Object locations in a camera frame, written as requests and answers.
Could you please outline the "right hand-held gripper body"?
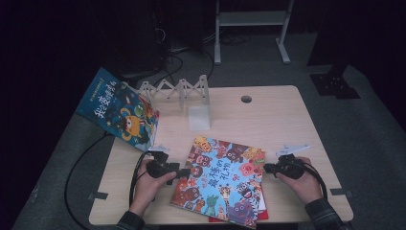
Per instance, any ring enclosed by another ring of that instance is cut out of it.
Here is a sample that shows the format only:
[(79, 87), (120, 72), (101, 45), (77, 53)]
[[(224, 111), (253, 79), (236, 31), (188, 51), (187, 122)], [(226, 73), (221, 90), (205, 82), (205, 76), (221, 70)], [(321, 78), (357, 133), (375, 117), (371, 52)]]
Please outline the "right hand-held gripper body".
[(298, 179), (304, 174), (304, 163), (294, 156), (295, 152), (306, 150), (308, 144), (289, 146), (284, 144), (281, 149), (276, 152), (279, 157), (278, 165), (282, 168), (282, 174), (292, 179)]

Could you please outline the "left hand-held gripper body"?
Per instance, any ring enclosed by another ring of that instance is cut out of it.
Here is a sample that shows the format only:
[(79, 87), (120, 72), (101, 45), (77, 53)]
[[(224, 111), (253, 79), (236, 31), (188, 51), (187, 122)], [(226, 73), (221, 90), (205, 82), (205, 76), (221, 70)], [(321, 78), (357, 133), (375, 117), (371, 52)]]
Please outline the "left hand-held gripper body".
[(179, 170), (179, 163), (168, 163), (169, 155), (161, 150), (150, 149), (148, 153), (153, 157), (153, 160), (147, 163), (147, 173), (154, 177), (159, 178), (170, 172), (177, 172)]

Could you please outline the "colourful many-monsters picture book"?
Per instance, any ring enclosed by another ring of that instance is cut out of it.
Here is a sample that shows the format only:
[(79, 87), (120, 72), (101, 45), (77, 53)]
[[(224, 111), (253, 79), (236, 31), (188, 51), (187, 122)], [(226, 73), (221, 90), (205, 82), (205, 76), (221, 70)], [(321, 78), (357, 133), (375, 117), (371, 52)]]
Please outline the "colourful many-monsters picture book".
[(185, 164), (190, 175), (179, 179), (170, 204), (254, 229), (264, 160), (262, 149), (197, 137)]

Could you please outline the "white expandable book stand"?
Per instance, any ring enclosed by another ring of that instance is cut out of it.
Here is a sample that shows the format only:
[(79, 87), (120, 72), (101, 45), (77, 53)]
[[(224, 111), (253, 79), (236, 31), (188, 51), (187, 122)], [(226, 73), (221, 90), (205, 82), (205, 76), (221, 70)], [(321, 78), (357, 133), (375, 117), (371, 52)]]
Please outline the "white expandable book stand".
[(189, 119), (190, 131), (203, 131), (211, 128), (211, 102), (206, 75), (201, 75), (196, 83), (181, 79), (178, 83), (161, 80), (157, 86), (144, 81), (139, 88), (126, 84), (139, 96), (146, 99), (154, 108), (158, 103), (178, 103), (180, 111)]

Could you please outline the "blue monster picture book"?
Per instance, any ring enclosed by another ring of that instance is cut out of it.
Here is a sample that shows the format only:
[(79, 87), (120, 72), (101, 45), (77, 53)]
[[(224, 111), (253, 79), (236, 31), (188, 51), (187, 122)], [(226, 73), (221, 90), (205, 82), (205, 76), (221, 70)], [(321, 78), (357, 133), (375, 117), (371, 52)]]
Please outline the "blue monster picture book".
[(159, 112), (127, 83), (102, 67), (76, 112), (138, 150), (147, 151), (153, 146)]

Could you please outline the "person's right hand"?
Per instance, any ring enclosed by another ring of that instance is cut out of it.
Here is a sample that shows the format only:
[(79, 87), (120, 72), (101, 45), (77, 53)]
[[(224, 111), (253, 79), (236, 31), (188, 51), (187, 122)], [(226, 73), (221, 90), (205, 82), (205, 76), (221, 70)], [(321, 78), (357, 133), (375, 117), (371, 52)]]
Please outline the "person's right hand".
[(324, 197), (320, 183), (309, 172), (304, 172), (298, 179), (292, 179), (280, 172), (276, 173), (276, 177), (292, 189), (304, 204)]

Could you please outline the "person's left hand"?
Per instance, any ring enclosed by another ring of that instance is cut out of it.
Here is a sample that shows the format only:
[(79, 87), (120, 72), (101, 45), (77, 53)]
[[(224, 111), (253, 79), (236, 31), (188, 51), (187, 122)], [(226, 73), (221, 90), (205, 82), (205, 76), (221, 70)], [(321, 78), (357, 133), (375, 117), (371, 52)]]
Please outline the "person's left hand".
[(168, 181), (176, 177), (176, 172), (168, 172), (165, 175), (154, 178), (147, 173), (149, 160), (144, 160), (138, 171), (139, 179), (135, 185), (133, 202), (128, 211), (142, 217), (148, 205), (154, 200), (160, 188)]

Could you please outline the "black stand base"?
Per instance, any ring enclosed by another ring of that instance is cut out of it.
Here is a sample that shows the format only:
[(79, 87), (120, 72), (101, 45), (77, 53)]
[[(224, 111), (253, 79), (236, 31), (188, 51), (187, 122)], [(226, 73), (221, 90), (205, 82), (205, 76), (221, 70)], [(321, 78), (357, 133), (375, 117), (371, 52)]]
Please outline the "black stand base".
[(327, 73), (311, 74), (310, 78), (321, 96), (335, 96), (337, 99), (359, 99), (357, 91), (344, 79), (346, 63), (335, 63)]

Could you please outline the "white metal desk frame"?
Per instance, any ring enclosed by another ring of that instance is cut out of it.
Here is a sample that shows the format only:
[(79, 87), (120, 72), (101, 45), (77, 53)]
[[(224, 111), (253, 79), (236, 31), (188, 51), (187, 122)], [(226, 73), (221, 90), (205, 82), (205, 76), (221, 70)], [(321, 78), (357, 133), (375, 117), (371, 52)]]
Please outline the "white metal desk frame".
[(219, 0), (216, 0), (215, 33), (214, 33), (214, 64), (221, 64), (220, 29), (223, 27), (249, 26), (281, 26), (281, 34), (276, 38), (276, 45), (284, 64), (291, 62), (284, 47), (284, 40), (289, 25), (295, 0), (289, 0), (283, 11), (230, 11), (220, 10)]

